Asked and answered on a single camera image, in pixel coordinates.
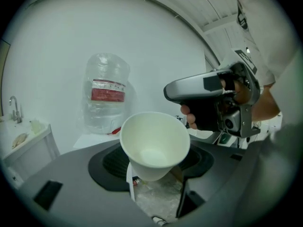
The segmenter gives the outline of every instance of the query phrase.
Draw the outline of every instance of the cup rim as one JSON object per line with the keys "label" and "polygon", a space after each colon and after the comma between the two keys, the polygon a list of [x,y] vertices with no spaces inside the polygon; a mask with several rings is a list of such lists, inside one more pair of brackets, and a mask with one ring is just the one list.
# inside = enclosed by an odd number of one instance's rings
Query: cup rim
{"label": "cup rim", "polygon": [[153,111],[148,111],[148,112],[140,112],[140,113],[137,113],[137,114],[133,114],[132,116],[130,116],[127,120],[125,120],[125,122],[122,124],[121,126],[121,131],[120,131],[120,136],[119,136],[119,140],[120,140],[120,144],[121,144],[121,147],[123,149],[123,151],[126,153],[127,157],[129,157],[132,161],[134,161],[135,163],[137,164],[140,164],[142,166],[145,166],[145,167],[150,167],[150,168],[167,168],[167,167],[172,167],[172,166],[175,166],[177,165],[178,163],[180,163],[181,161],[183,161],[185,159],[185,157],[188,155],[188,152],[190,150],[190,136],[189,136],[189,133],[187,132],[187,141],[188,141],[188,147],[187,147],[187,152],[184,156],[183,159],[181,160],[178,160],[176,161],[175,163],[173,164],[169,164],[169,165],[164,165],[164,166],[155,166],[155,165],[151,165],[151,164],[147,164],[147,163],[141,163],[141,162],[138,162],[136,161],[134,158],[132,158],[129,154],[129,152],[125,149],[124,145],[123,145],[123,142],[122,142],[122,131],[123,131],[123,128],[125,126],[125,124],[127,123],[128,120],[130,120],[131,118],[137,116],[137,115],[140,115],[140,114],[163,114],[165,116],[168,116],[170,118],[173,118],[175,120],[178,121],[178,123],[180,123],[182,126],[184,126],[184,129],[186,130],[186,127],[185,125],[182,124],[182,122],[180,120],[178,120],[177,118],[175,118],[174,116],[170,115],[170,114],[167,114],[167,113],[161,113],[161,112],[153,112]]}

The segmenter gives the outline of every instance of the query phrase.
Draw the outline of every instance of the person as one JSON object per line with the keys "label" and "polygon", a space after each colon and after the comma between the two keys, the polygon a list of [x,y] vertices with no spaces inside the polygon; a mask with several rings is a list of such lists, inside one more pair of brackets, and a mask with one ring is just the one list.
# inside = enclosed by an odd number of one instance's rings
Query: person
{"label": "person", "polygon": [[[299,39],[276,1],[237,0],[237,3],[237,23],[258,69],[256,78],[264,87],[259,100],[252,107],[252,121],[268,120],[280,113],[270,88],[299,50]],[[234,81],[234,86],[237,92],[235,100],[240,104],[247,102],[249,89],[238,81]],[[189,126],[197,129],[196,118],[190,113],[190,108],[182,105],[181,112],[187,115]]]}

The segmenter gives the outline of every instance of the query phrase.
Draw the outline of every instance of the finger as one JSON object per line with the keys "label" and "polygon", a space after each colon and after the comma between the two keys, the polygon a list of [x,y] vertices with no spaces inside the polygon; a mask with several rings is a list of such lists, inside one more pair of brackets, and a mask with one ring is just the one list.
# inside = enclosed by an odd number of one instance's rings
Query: finger
{"label": "finger", "polygon": [[196,123],[190,123],[190,124],[189,124],[189,127],[192,128],[192,129],[194,129],[194,130],[197,130],[197,129],[198,129]]}
{"label": "finger", "polygon": [[186,116],[186,119],[189,124],[194,123],[196,121],[196,117],[192,113],[189,113]]}
{"label": "finger", "polygon": [[185,115],[189,114],[189,113],[190,113],[189,107],[186,106],[186,105],[182,105],[182,106],[181,106],[181,113],[183,113],[183,114],[185,114]]}

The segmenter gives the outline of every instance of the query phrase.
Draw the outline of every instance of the clear plastic bag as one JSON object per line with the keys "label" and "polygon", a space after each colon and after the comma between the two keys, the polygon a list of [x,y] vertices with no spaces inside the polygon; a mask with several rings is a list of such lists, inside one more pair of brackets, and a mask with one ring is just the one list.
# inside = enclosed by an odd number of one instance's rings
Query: clear plastic bag
{"label": "clear plastic bag", "polygon": [[115,133],[124,121],[129,65],[117,55],[98,53],[89,59],[83,82],[82,114],[91,133]]}

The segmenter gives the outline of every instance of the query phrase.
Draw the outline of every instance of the white paper cup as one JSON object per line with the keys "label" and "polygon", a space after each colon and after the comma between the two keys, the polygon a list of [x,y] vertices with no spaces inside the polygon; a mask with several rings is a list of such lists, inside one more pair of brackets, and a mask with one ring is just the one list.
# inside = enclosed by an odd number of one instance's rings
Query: white paper cup
{"label": "white paper cup", "polygon": [[175,117],[144,112],[124,122],[120,143],[138,177],[156,181],[186,157],[190,138],[185,126]]}

